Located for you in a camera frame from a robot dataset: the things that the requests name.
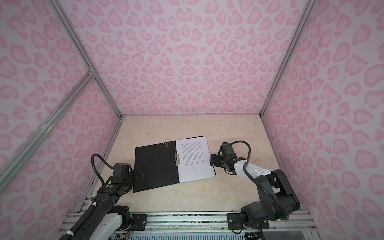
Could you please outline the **printed sheet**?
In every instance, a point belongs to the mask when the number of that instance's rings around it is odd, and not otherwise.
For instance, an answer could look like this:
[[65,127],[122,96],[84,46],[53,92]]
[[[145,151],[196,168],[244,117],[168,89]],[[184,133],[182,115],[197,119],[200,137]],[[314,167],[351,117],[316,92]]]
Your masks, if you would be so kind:
[[210,151],[205,136],[176,141],[176,153],[180,155],[178,165],[179,182],[187,183],[215,177],[210,165]]

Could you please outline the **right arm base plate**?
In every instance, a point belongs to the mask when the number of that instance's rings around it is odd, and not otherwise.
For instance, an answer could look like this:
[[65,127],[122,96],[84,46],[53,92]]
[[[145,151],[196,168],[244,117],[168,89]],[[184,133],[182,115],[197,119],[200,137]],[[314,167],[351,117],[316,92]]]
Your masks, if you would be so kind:
[[260,219],[250,219],[242,212],[238,213],[227,213],[227,224],[228,229],[233,231],[240,230],[268,230],[270,228],[269,222],[263,218]]

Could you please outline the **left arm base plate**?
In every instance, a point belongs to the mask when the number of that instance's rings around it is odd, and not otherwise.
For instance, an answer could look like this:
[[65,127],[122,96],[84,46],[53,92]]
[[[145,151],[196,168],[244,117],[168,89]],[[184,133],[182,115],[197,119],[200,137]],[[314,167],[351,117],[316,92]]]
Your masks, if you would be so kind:
[[122,215],[122,225],[120,231],[144,231],[147,224],[148,215],[134,214]]

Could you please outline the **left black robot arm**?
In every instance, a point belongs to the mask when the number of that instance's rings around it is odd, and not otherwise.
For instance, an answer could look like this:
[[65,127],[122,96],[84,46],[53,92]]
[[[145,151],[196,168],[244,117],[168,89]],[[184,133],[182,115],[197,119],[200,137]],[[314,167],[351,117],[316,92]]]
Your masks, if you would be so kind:
[[113,175],[99,188],[85,213],[60,239],[108,239],[116,230],[133,230],[135,222],[129,207],[117,206],[116,203],[144,176],[140,168],[132,169],[130,164],[115,164]]

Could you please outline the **blue A4 clip folder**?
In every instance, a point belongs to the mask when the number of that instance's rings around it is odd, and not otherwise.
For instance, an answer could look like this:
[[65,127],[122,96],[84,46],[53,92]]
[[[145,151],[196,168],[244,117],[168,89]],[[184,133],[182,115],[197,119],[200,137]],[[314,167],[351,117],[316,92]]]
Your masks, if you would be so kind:
[[134,186],[133,192],[179,184],[175,153],[176,141],[137,147],[135,168],[139,167],[145,176]]

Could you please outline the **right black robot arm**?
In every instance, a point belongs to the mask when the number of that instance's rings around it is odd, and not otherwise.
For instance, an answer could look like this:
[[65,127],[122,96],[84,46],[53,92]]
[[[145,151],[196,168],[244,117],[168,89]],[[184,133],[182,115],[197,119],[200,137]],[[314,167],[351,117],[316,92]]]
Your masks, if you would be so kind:
[[289,220],[290,214],[301,208],[292,185],[282,170],[271,171],[250,163],[251,151],[245,141],[223,142],[218,153],[210,157],[211,166],[244,177],[257,187],[259,200],[241,208],[242,226],[261,228],[267,221]]

